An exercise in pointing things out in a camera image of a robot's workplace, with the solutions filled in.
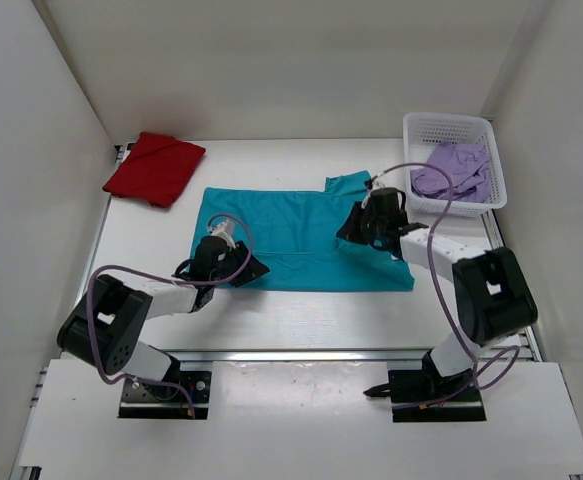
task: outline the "teal t-shirt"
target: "teal t-shirt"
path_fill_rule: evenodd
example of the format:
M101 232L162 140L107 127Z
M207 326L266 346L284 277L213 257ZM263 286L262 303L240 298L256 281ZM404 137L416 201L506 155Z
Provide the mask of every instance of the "teal t-shirt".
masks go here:
M207 188L193 250L208 235L209 218L230 213L247 224L255 241L254 255L271 270L241 288L303 292L413 290L413 277L405 262L335 236L353 203L364 199L364 181L369 178L366 171L327 178L324 192ZM248 246L239 225L233 237Z

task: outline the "white table surface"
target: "white table surface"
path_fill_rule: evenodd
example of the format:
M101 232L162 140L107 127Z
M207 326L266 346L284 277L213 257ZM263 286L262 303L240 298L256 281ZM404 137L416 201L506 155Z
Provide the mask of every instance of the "white table surface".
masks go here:
M494 366L494 370L503 364ZM118 419L120 386L54 360L20 465L40 480L568 480L583 439L557 364L484 393L487 421L392 423L384 363L215 363L204 421Z
M206 156L169 210L112 198L94 268L123 264L169 276L188 258L207 187L322 191L326 177L360 170L374 174L403 161L399 139L196 143L207 149ZM402 187L401 177L400 171L393 172L385 177L386 183ZM426 224L434 219L410 218ZM448 217L439 232L489 247L479 217ZM147 322L141 339L165 349L433 347L450 329L435 299L429 272L417 266L411 271L416 280L413 292L216 290L213 301L198 313ZM443 281L443 289L455 309L451 284Z

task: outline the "purple cable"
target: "purple cable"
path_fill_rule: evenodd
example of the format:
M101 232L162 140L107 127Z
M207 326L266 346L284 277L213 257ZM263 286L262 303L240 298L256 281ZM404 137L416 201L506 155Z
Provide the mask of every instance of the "purple cable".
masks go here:
M455 321L453 320L453 315L451 315L451 310L449 310L449 306L447 305L447 302L444 299L444 295L442 294L442 288L440 287L440 281L438 279L438 274L437 274L437 271L435 268L435 263L433 262L433 233L435 232L436 228L438 228L438 225L440 225L440 222L442 222L442 219L448 213L449 208L451 208L451 204L453 203L453 181L451 180L451 177L449 176L449 174L447 172L445 172L443 169L441 169L440 167L436 167L435 165L429 165L428 163L419 163L419 162L409 162L409 163L402 163L400 165L394 165L393 167L387 168L379 175L376 175L371 180L376 180L377 178L380 178L383 175L385 175L393 170L397 170L399 168L405 168L405 167L431 168L433 170L436 170L440 174L442 174L442 176L446 179L447 183L449 184L449 190L448 190L449 195L447 197L447 203L444 206L444 208L442 209L442 212L440 213L438 218L436 218L436 220L433 222L433 225L431 225L431 227L429 228L429 237L427 238L427 260L429 261L429 271L431 272L431 280L433 281L433 287L435 289L435 293L438 297L438 300L440 301L440 306L442 307L442 311L444 312L444 316L446 317L447 321L449 322L449 325L451 326L451 330L453 330L453 334L457 338L458 343L460 343L462 350L464 350L464 353L466 353L467 356L473 362L473 375L472 375L472 379L469 380L465 385L463 385L462 388L460 388L459 390L457 390L456 392L454 392L450 395L447 395L445 397L435 399L435 400L429 400L427 402L405 404L405 405L401 405L401 406L395 407L395 408L414 408L414 407L420 407L420 406L433 405L436 403L442 403L442 402L445 402L445 401L455 397L456 395L460 394L466 388L468 388L472 383L475 385L475 387L478 390L486 390L487 388L492 387L493 385L498 383L500 380L502 380L502 378L509 372L509 370L511 370L511 368L513 367L513 364L515 363L515 361L518 359L518 356L520 355L520 347L518 347L517 345L512 345L512 346L507 347L504 350L498 352L482 368L480 368L480 370L477 370L478 359L475 357L475 355L473 355L473 352L471 352L471 350L467 346L466 342L464 341L464 338L462 338L462 334L460 333L458 326L456 325ZM493 379L491 382L489 382L484 387L481 387L478 384L478 377L482 373L484 373L484 371L488 367L490 367L496 360L498 360L500 357L502 357L503 355L505 355L506 353L511 352L511 351L514 351L515 353L511 357L511 360L509 361L509 364L507 365L507 367L498 376L496 376L495 379Z
M91 344L91 352L93 354L93 363L95 363L95 368L98 371L98 374L100 375L100 378L102 379L102 381L104 383L106 383L107 385L114 385L124 378L129 378L131 380L134 380L134 381L137 380L137 381L144 383L144 384L147 384L147 385L175 388L176 390L180 391L180 393L182 393L182 395L184 395L184 398L187 399L187 403L189 405L189 410L191 410L191 417L192 418L195 418L195 409L193 407L193 400L191 399L189 392L187 392L187 390L178 383L161 382L161 381L157 381L157 380L151 380L148 378L136 377L136 376L130 375L128 373L122 373L122 374L118 375L117 377L113 377L113 378L109 378L107 376L106 372L104 371L104 366L102 365L102 357L100 356L100 350L98 349L98 342L96 340L95 318L93 316L93 288L94 288L95 281L98 278L98 276L102 272L107 271L107 270L117 270L120 272L127 272L127 273L131 273L133 275L137 275L139 277L147 278L149 280L154 280L156 282L167 283L167 284L171 284L171 285L173 285L173 284L182 285L182 286L192 285L192 286L204 287L204 286L216 286L216 285L221 285L224 283L229 283L231 280L233 280L238 275L240 275L240 273L242 273L242 271L249 264L249 261L251 260L251 256L252 256L251 252L253 251L253 247L254 247L253 235L251 234L251 231L249 230L249 228L245 225L245 223L242 220L240 220L239 218L237 218L233 215L230 215L228 213L218 213L216 215L213 215L209 219L207 226L210 226L211 222L213 222L213 220L215 220L216 218L219 218L219 217L228 218L228 219L236 222L238 225L240 225L244 229L244 231L247 234L247 238L249 239L249 249L248 249L248 253L247 253L246 258L244 259L244 262L242 262L242 265L240 265L240 267L232 275L229 275L227 278L223 278L221 280L204 281L204 282L179 280L179 279L175 279L175 278L158 277L157 275L151 275L150 273L141 272L139 270L135 270L133 268L125 267L122 265L104 265L102 267L97 268L93 272L93 274L89 278L89 283L87 284L87 292L86 292L86 297L87 297L87 327L89 330L89 343Z

